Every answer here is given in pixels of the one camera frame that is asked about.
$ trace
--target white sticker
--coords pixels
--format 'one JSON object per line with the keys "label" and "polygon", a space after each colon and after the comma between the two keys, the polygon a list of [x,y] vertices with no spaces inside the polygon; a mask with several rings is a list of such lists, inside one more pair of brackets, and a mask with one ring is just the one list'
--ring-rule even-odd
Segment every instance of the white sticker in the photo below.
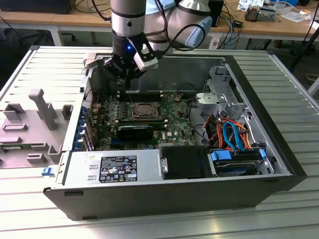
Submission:
{"label": "white sticker", "polygon": [[88,162],[92,160],[101,160],[102,156],[103,155],[101,153],[88,153],[86,159],[88,160]]}

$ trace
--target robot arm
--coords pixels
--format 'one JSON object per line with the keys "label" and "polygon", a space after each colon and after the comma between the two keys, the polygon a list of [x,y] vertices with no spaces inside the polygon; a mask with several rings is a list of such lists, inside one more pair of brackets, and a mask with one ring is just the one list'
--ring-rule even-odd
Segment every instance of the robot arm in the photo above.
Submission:
{"label": "robot arm", "polygon": [[158,0],[111,0],[113,53],[105,67],[125,80],[126,89],[158,63],[171,40],[197,47],[210,29],[208,0],[161,2],[164,11],[158,10]]}

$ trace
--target green circuit board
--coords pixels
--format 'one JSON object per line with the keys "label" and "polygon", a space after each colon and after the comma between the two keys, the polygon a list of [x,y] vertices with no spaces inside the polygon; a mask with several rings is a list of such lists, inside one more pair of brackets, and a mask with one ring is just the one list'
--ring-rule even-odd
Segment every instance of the green circuit board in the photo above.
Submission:
{"label": "green circuit board", "polygon": [[108,97],[107,100],[93,109],[95,110],[95,115],[93,115],[94,127],[97,129],[99,139],[96,150],[156,149],[159,143],[195,145],[195,137],[187,118],[187,100],[175,102],[175,96],[176,94],[164,94],[160,102],[134,102],[134,105],[140,104],[140,106],[147,107],[149,107],[148,104],[152,104],[154,116],[150,121],[145,120],[140,124],[150,125],[154,129],[158,129],[154,130],[152,140],[143,142],[119,141],[117,129],[126,125],[126,120],[127,122],[133,121],[135,116],[134,105],[132,103],[119,102],[114,96]]}

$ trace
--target table leg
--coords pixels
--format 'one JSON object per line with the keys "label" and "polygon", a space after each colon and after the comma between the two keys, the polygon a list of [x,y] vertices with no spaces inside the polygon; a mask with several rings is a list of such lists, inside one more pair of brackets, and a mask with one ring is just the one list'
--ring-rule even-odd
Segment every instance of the table leg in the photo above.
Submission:
{"label": "table leg", "polygon": [[219,39],[223,37],[223,32],[213,32],[208,49],[217,49]]}
{"label": "table leg", "polygon": [[52,28],[50,29],[50,32],[51,32],[51,35],[52,35],[52,38],[53,38],[53,42],[54,42],[54,45],[55,46],[63,46],[63,38],[62,38],[62,35],[61,35],[61,32],[59,31],[59,29],[56,27],[56,28]]}
{"label": "table leg", "polygon": [[309,95],[313,96],[317,90],[319,90],[319,77],[316,79],[316,81],[310,86],[308,93]]}
{"label": "table leg", "polygon": [[97,44],[98,42],[96,41],[96,34],[95,32],[91,31],[91,38],[92,38],[92,43],[93,45]]}

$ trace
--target motherboard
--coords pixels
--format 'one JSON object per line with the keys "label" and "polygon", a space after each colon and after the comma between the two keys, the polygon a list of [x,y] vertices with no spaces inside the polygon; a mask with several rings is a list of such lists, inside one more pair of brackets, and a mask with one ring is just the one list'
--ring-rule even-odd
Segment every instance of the motherboard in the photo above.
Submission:
{"label": "motherboard", "polygon": [[[145,99],[157,101],[146,102]],[[176,93],[161,93],[153,99],[137,99],[134,94],[121,99],[113,95],[97,101],[92,108],[93,127],[98,138],[95,150],[156,149],[161,143],[195,145],[187,104],[189,100],[178,94],[176,97]],[[142,131],[129,140],[122,140],[123,132],[132,128]]]}

